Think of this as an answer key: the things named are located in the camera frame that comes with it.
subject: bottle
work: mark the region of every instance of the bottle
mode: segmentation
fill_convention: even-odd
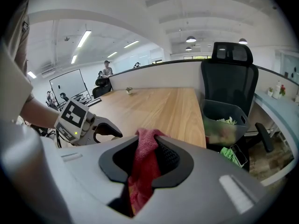
[[[280,88],[281,88],[281,83],[278,81],[276,83],[275,90],[274,90],[273,95],[272,95],[273,98],[278,99],[279,93],[280,93]]]

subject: desk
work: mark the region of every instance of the desk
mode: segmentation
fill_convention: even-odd
[[[205,131],[193,88],[158,88],[111,91],[89,111],[111,120],[123,136],[134,135],[140,127],[159,129],[187,143],[206,147]],[[104,136],[99,141],[111,140]]]
[[[262,181],[262,184],[267,186],[284,177],[296,166],[299,149],[299,106],[288,98],[274,99],[262,91],[255,92],[255,102],[278,126],[294,156],[294,160],[286,167]]]

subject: mesh chair backrest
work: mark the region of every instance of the mesh chair backrest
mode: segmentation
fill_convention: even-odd
[[[212,59],[201,63],[205,99],[237,105],[248,116],[258,79],[252,61],[247,46],[215,42]]]

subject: floor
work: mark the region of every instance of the floor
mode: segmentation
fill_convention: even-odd
[[[277,134],[275,134],[271,140],[274,145],[274,150],[271,153],[265,151],[262,142],[256,144],[249,150],[249,173],[260,181],[277,173],[293,160],[290,148],[281,141]],[[284,185],[286,181],[287,177],[284,177],[272,185],[267,186],[267,189],[275,189],[276,187]]]

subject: office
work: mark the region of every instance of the office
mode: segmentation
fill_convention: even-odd
[[[203,126],[199,122],[202,116],[199,105],[206,97],[202,64],[212,56],[215,42],[247,42],[259,75],[246,135],[257,134],[255,123],[273,133],[278,127],[285,136],[281,147],[294,157],[285,167],[276,167],[275,173],[269,172],[269,176],[259,180],[265,186],[271,185],[295,166],[297,121],[286,120],[288,114],[282,115],[282,110],[291,109],[277,111],[279,107],[269,104],[268,97],[263,96],[269,87],[275,90],[278,81],[286,90],[282,99],[291,100],[298,94],[297,40],[271,0],[30,0],[28,15],[28,72],[36,76],[31,84],[38,101],[45,104],[46,92],[51,90],[50,80],[77,69],[91,95],[99,71],[104,70],[104,61],[109,60],[114,73],[109,78],[115,90],[112,94],[124,92],[121,98],[109,100],[104,96],[99,104],[90,107],[91,112],[110,119],[124,136],[133,135],[140,126],[158,128],[172,138],[200,147],[205,147],[206,132],[200,129]],[[78,47],[87,31],[91,33]],[[137,62],[140,68],[133,69]],[[127,87],[132,87],[137,95],[133,92],[126,96]],[[149,88],[161,102],[152,100],[139,106],[135,113],[128,113],[131,103],[127,99],[138,102],[138,93],[150,96],[151,92],[143,90]],[[161,93],[160,88],[182,90]],[[177,101],[178,106],[167,106],[167,98],[168,102]],[[123,105],[115,105],[105,116],[97,113],[112,107],[114,99]],[[185,125],[176,127],[177,130],[167,126],[166,120],[179,123],[185,113],[167,116],[161,112],[166,109],[191,110],[193,115],[186,116],[194,119],[194,127],[190,127],[189,119],[181,121]],[[271,169],[270,166],[266,163],[266,168]]]

